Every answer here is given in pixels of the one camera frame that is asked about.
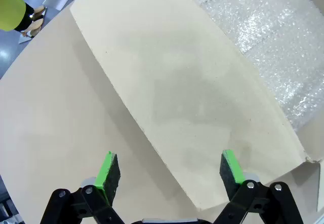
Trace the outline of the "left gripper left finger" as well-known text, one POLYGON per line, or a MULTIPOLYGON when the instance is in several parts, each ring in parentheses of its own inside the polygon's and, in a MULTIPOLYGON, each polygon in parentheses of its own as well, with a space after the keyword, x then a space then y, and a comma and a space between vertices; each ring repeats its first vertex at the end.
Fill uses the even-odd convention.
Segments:
POLYGON ((112 203, 120 180, 117 154, 108 152, 93 184, 75 192, 56 189, 52 192, 41 223, 81 223, 93 218, 96 223, 124 223, 112 203))

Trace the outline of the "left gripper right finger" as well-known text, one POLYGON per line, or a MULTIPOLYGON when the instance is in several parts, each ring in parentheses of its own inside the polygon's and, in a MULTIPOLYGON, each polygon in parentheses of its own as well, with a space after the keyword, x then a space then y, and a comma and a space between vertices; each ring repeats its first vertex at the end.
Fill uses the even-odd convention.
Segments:
POLYGON ((229 202, 214 223, 242 223, 248 213, 259 214, 264 223, 303 223, 289 186, 247 179, 232 150, 222 152, 219 173, 229 202))

